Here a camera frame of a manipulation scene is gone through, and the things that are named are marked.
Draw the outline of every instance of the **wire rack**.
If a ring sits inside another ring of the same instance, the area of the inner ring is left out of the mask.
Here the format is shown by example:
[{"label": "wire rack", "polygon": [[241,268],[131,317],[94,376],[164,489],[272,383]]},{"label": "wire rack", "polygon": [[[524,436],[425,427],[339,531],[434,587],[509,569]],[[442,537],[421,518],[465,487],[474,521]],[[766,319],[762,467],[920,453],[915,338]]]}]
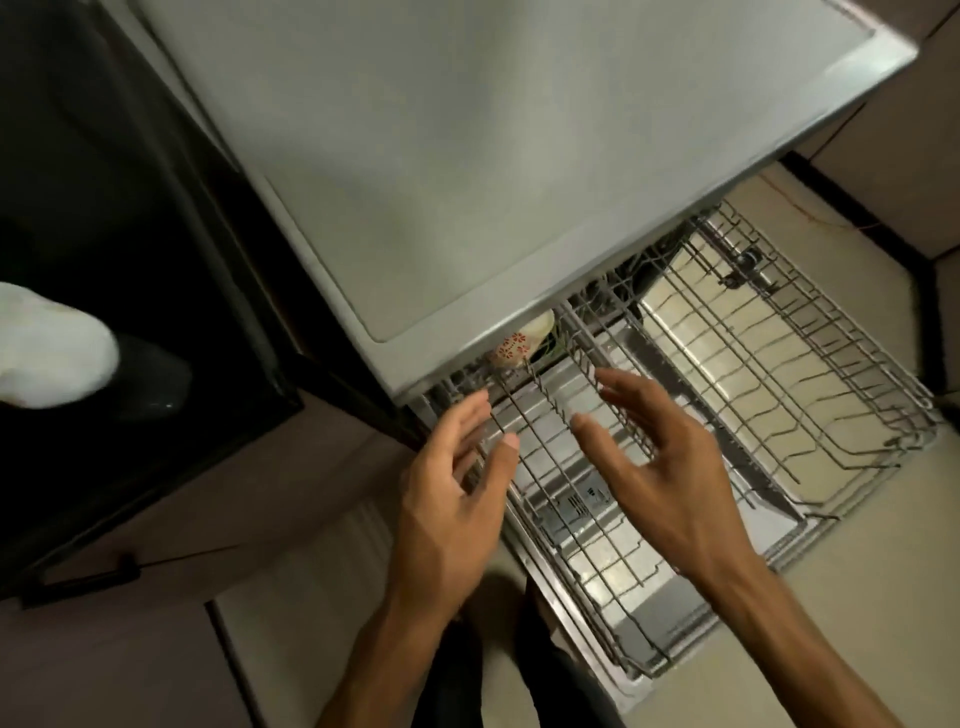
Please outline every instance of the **wire rack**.
[{"label": "wire rack", "polygon": [[926,390],[726,202],[554,310],[554,332],[524,367],[481,358],[431,396],[443,409],[491,389],[484,447],[519,434],[510,498],[630,676],[667,669],[712,615],[626,520],[569,431],[569,417],[587,412],[634,462],[652,456],[599,398],[596,367],[653,376],[713,431],[771,564],[936,436]]}]

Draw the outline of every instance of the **leg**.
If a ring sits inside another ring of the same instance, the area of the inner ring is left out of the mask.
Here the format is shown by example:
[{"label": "leg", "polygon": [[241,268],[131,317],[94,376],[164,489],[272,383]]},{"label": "leg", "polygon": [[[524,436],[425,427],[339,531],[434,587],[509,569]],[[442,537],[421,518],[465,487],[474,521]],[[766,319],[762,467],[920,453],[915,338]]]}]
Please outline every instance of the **leg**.
[{"label": "leg", "polygon": [[483,728],[483,647],[473,628],[452,621],[426,676],[411,728]]},{"label": "leg", "polygon": [[623,728],[620,713],[600,684],[550,640],[533,585],[523,598],[515,649],[540,728]]}]

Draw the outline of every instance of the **white bowl with red pattern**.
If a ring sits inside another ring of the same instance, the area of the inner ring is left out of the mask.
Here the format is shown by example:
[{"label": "white bowl with red pattern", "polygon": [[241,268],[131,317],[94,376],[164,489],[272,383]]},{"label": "white bowl with red pattern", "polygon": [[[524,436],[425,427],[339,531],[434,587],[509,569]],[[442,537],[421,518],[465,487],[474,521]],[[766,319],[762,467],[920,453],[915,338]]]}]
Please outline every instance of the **white bowl with red pattern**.
[{"label": "white bowl with red pattern", "polygon": [[503,340],[490,354],[490,361],[497,367],[518,367],[529,359],[553,330],[554,315],[548,310],[531,321],[520,331]]}]

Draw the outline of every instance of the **hand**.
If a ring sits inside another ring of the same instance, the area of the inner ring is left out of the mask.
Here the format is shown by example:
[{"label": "hand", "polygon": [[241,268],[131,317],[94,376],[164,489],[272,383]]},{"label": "hand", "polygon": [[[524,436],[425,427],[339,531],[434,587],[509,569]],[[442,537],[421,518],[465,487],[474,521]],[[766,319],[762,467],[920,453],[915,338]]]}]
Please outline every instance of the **hand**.
[{"label": "hand", "polygon": [[410,466],[387,585],[387,604],[441,631],[473,592],[496,548],[519,440],[503,436],[470,495],[461,481],[490,417],[486,390],[450,407]]},{"label": "hand", "polygon": [[596,376],[600,396],[650,437],[654,459],[635,465],[587,415],[570,426],[640,535],[707,598],[732,575],[762,568],[713,436],[653,379],[616,369]]}]

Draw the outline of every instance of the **wire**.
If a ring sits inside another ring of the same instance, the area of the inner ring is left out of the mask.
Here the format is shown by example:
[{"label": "wire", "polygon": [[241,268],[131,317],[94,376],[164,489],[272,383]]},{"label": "wire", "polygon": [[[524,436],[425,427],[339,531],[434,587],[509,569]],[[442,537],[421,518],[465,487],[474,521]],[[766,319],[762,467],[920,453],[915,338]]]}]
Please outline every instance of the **wire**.
[{"label": "wire", "polygon": [[764,182],[766,182],[766,183],[769,184],[771,187],[773,187],[774,190],[776,190],[776,191],[778,192],[778,194],[780,194],[780,196],[781,196],[784,200],[786,200],[786,202],[787,202],[791,207],[793,207],[794,209],[796,209],[798,212],[801,213],[801,215],[802,215],[803,217],[805,217],[805,218],[806,218],[807,220],[809,220],[811,223],[814,223],[814,224],[816,224],[816,225],[823,225],[823,226],[826,227],[826,228],[837,228],[837,229],[839,229],[839,230],[848,230],[848,231],[865,231],[865,230],[870,230],[870,229],[872,229],[872,228],[878,228],[878,227],[880,227],[881,225],[883,225],[883,223],[871,223],[870,225],[857,226],[857,225],[845,225],[845,224],[843,224],[843,223],[831,223],[831,222],[828,222],[827,220],[822,220],[822,219],[820,219],[819,217],[817,217],[816,215],[814,215],[814,214],[812,214],[811,212],[809,212],[807,209],[805,209],[805,208],[802,207],[801,205],[799,205],[798,203],[796,203],[796,202],[794,201],[794,199],[793,199],[792,197],[790,197],[790,195],[788,195],[786,192],[784,192],[782,188],[780,188],[773,180],[771,180],[769,177],[767,177],[766,175],[764,175],[762,172],[761,172],[758,176],[759,176]]}]

